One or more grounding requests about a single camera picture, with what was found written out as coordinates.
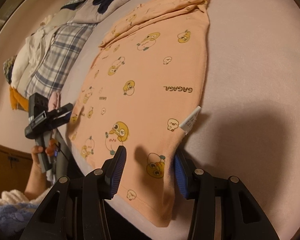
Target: cabinet handle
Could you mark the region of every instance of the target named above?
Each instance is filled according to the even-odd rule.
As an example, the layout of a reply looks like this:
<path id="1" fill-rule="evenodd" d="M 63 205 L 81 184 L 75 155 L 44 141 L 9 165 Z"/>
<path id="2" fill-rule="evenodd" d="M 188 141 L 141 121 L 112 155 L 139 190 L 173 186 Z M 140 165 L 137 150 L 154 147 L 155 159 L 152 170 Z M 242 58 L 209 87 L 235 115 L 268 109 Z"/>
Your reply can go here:
<path id="1" fill-rule="evenodd" d="M 10 161 L 11 168 L 12 168 L 12 162 L 19 162 L 18 158 L 12 156 L 8 156 L 8 160 Z"/>

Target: wall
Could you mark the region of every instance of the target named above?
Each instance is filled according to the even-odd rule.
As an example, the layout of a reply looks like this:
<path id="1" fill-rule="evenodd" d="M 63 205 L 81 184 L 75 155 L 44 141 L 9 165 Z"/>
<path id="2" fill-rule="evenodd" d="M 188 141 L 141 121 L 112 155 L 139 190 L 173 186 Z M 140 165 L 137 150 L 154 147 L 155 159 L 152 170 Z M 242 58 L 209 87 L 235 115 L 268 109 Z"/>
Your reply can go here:
<path id="1" fill-rule="evenodd" d="M 9 35 L 8 41 L 0 49 L 0 145 L 23 152 L 29 152 L 34 145 L 34 141 L 24 135 L 28 113 L 11 109 L 9 85 L 3 75 L 2 63 L 16 55 L 24 45 L 25 38 L 35 32 L 47 15 L 56 13 L 66 1 L 36 0 L 14 24 L 10 33 L 6 33 Z"/>

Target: wooden cabinet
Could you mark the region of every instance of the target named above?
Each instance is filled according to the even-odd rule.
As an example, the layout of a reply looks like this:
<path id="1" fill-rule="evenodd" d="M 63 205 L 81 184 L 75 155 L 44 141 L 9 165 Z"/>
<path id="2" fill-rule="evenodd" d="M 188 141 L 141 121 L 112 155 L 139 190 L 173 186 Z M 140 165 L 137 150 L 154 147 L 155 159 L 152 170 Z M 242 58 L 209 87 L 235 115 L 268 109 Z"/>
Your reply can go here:
<path id="1" fill-rule="evenodd" d="M 24 192 L 31 166 L 30 154 L 0 146 L 0 196 L 4 190 Z"/>

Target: clothing tag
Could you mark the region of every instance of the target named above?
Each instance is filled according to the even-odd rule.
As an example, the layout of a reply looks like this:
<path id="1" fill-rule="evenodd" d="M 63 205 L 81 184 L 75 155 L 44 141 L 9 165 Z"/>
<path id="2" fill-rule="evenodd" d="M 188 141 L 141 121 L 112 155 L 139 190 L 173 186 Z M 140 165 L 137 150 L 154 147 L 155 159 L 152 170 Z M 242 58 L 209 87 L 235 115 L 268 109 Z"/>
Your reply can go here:
<path id="1" fill-rule="evenodd" d="M 197 118 L 197 114 L 200 112 L 201 107 L 197 106 L 196 109 L 180 124 L 180 128 L 187 134 L 191 129 Z"/>

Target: metal screw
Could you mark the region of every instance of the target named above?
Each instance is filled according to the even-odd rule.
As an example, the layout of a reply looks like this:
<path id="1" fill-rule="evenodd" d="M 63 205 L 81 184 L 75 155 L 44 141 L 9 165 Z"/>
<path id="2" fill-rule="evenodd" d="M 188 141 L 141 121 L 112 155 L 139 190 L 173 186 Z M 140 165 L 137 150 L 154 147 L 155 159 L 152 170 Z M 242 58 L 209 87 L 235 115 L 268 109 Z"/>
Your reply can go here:
<path id="1" fill-rule="evenodd" d="M 103 173 L 102 169 L 96 169 L 94 172 L 94 175 L 101 175 Z"/>
<path id="2" fill-rule="evenodd" d="M 68 178 L 67 177 L 61 177 L 60 179 L 59 179 L 59 182 L 60 183 L 65 183 L 65 182 L 67 182 L 68 181 Z"/>
<path id="3" fill-rule="evenodd" d="M 230 180 L 231 180 L 233 183 L 238 183 L 238 182 L 239 182 L 239 179 L 238 179 L 236 176 L 231 176 L 231 177 L 230 177 Z"/>
<path id="4" fill-rule="evenodd" d="M 202 174 L 204 174 L 204 171 L 203 171 L 203 169 L 195 169 L 194 173 L 197 175 L 202 175 Z"/>

